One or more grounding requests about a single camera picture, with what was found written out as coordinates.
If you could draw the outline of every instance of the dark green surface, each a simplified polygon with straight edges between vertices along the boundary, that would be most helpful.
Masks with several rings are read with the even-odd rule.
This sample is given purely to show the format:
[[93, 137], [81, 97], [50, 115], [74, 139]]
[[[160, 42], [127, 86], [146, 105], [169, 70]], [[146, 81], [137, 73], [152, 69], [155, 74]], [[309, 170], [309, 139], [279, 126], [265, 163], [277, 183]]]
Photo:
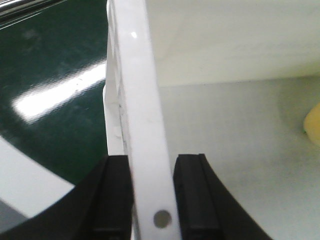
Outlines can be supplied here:
[[105, 0], [67, 0], [0, 30], [0, 134], [73, 184], [107, 152], [104, 83], [32, 124], [14, 112], [12, 101], [105, 59], [106, 45]]

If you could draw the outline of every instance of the white curved edge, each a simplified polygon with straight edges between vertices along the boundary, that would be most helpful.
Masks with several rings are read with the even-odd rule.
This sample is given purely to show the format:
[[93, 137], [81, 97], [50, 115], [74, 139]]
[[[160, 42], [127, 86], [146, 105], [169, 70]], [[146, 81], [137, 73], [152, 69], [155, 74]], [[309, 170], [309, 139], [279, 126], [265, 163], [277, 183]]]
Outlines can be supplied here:
[[74, 185], [44, 168], [0, 136], [0, 199], [31, 218]]
[[[113, 78], [111, 88], [118, 99], [123, 152], [128, 155], [132, 174], [136, 237], [179, 240], [178, 211], [146, 3], [144, 0], [110, 0], [108, 8], [110, 50], [104, 101], [114, 102], [114, 95], [108, 96], [109, 80]], [[106, 125], [107, 135], [110, 135], [108, 123]], [[164, 228], [154, 223], [155, 214], [161, 210], [169, 212], [171, 217]]]

